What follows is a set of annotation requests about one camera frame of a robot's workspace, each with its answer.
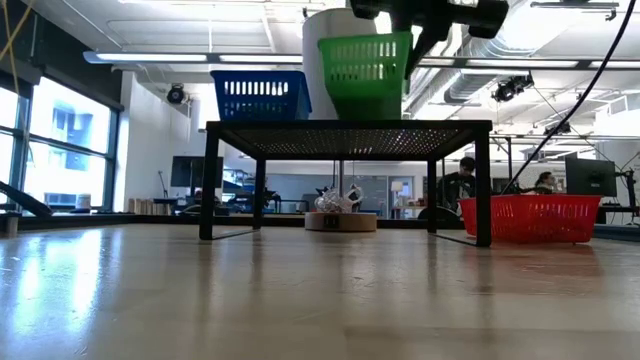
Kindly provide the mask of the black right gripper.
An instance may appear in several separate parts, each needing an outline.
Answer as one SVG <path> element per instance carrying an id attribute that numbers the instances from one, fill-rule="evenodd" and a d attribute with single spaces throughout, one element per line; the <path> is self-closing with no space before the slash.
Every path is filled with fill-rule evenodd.
<path id="1" fill-rule="evenodd" d="M 373 20 L 381 12 L 388 13 L 393 32 L 408 31 L 412 26 L 422 28 L 407 58 L 405 78 L 438 42 L 448 38 L 452 24 L 448 0 L 350 0 L 350 4 L 357 18 Z"/>

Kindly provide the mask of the green plastic basket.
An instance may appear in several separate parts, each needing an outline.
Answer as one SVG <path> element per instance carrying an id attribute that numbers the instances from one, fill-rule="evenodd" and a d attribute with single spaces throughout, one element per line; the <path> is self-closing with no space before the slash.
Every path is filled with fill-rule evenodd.
<path id="1" fill-rule="evenodd" d="M 341 120 L 398 120 L 413 35 L 409 32 L 318 41 L 324 84 Z"/>

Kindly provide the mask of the black perforated metal riser stand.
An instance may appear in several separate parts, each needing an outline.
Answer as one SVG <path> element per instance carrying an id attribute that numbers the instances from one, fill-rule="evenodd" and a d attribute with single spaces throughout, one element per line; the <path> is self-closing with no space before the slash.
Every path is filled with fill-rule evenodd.
<path id="1" fill-rule="evenodd" d="M 409 161 L 426 164 L 428 217 L 424 228 L 435 235 L 436 170 L 439 161 L 461 147 L 475 147 L 476 247 L 488 248 L 491 234 L 489 120 L 302 120 L 209 122 L 203 168 L 199 238 L 211 241 L 214 185 L 221 141 L 256 161 L 252 229 L 263 224 L 266 163 L 269 161 Z"/>

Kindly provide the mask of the blue plastic basket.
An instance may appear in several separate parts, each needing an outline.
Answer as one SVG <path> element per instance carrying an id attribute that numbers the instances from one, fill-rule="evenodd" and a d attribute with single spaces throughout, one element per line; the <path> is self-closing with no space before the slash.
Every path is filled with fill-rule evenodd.
<path id="1" fill-rule="evenodd" d="M 293 70 L 212 70 L 221 121 L 307 120 L 306 76 Z"/>

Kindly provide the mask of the white translucent cylinder container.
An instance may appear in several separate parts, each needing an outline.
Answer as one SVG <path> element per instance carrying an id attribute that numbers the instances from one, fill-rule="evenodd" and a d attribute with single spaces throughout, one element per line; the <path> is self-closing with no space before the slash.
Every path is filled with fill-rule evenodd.
<path id="1" fill-rule="evenodd" d="M 311 100 L 310 120 L 337 120 L 324 84 L 318 41 L 323 38 L 376 34 L 373 20 L 354 16 L 351 8 L 333 8 L 308 17 L 302 27 L 302 67 Z"/>

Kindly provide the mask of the clear crumpled glass ornament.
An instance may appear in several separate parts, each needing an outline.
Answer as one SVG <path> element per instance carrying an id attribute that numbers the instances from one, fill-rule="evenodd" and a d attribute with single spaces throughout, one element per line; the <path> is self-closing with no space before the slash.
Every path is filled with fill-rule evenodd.
<path id="1" fill-rule="evenodd" d="M 360 210 L 364 194 L 362 188 L 352 184 L 346 194 L 341 195 L 337 188 L 317 189 L 318 197 L 314 205 L 318 212 L 356 213 Z"/>

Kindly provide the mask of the round wooden base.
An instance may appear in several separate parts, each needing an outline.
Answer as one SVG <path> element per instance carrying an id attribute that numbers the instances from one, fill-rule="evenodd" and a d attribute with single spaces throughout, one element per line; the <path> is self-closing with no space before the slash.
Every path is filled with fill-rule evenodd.
<path id="1" fill-rule="evenodd" d="M 304 228 L 320 232 L 376 232 L 378 218 L 372 213 L 326 213 L 305 214 Z"/>

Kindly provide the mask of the red plastic basket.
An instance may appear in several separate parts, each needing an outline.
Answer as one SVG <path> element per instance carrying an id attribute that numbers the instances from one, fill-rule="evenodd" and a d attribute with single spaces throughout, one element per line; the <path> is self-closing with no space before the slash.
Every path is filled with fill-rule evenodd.
<path id="1" fill-rule="evenodd" d="M 491 197 L 491 238 L 496 243 L 587 243 L 601 198 L 592 195 Z"/>

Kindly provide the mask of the black computer monitor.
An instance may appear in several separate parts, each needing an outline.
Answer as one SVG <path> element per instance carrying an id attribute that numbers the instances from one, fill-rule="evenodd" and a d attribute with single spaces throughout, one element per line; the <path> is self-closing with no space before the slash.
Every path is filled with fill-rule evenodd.
<path id="1" fill-rule="evenodd" d="M 611 161 L 565 159 L 566 192 L 572 195 L 616 197 L 616 169 Z"/>

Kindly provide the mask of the dark cluttered workbench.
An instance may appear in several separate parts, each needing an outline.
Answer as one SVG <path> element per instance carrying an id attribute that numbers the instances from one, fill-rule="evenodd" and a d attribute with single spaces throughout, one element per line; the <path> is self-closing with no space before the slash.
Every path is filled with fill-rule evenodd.
<path id="1" fill-rule="evenodd" d="M 224 169 L 222 172 L 222 204 L 230 213 L 250 214 L 253 212 L 255 178 L 243 171 Z M 274 191 L 265 189 L 265 214 L 303 214 L 310 210 L 308 200 L 284 199 Z"/>

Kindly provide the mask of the wooden boxes row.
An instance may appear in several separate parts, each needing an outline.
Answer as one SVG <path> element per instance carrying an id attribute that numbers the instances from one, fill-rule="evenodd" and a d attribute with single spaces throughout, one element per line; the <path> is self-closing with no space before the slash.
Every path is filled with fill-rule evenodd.
<path id="1" fill-rule="evenodd" d="M 174 198 L 129 198 L 127 210 L 137 215 L 172 216 L 177 202 Z"/>

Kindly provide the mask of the large dark-framed window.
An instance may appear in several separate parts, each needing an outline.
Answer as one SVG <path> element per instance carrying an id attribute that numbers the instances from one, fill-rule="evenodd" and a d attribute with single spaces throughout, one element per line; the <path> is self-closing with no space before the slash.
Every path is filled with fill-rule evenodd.
<path id="1" fill-rule="evenodd" d="M 0 79 L 0 182 L 55 210 L 105 208 L 119 112 L 43 77 Z"/>

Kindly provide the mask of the black metal rack frame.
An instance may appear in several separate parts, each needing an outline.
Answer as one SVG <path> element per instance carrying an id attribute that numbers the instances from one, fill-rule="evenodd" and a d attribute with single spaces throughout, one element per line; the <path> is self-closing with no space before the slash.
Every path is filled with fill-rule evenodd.
<path id="1" fill-rule="evenodd" d="M 510 189 L 514 181 L 513 172 L 513 149 L 512 149 L 512 137 L 511 136 L 495 136 L 491 140 L 493 143 L 507 155 L 507 169 L 509 183 L 503 188 L 503 193 Z"/>

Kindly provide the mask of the black wall screen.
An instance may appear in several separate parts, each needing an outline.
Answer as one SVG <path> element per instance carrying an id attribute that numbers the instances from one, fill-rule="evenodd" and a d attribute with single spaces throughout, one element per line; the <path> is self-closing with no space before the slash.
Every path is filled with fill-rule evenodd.
<path id="1" fill-rule="evenodd" d="M 171 187 L 201 188 L 205 158 L 203 156 L 174 156 L 171 168 Z"/>

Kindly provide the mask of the black aluminium table frame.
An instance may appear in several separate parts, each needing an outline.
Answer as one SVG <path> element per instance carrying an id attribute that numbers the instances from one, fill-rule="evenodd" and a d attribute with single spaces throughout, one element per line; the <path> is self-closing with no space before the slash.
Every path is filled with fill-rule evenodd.
<path id="1" fill-rule="evenodd" d="M 4 227 L 5 218 L 10 213 L 0 214 L 0 229 Z M 163 225 L 198 225 L 199 218 L 195 216 L 155 216 L 135 214 L 58 214 L 50 217 L 17 216 L 19 231 L 52 230 L 79 227 L 102 227 L 107 225 L 126 224 L 163 224 Z M 251 227 L 251 216 L 216 216 L 214 225 L 220 226 L 248 226 Z M 464 230 L 464 223 L 437 223 L 438 230 Z M 271 227 L 303 227 L 304 216 L 265 217 L 263 226 Z M 426 229 L 426 220 L 387 220 L 377 219 L 379 229 Z M 623 226 L 596 224 L 593 238 L 608 238 L 614 240 L 640 242 L 640 226 Z"/>

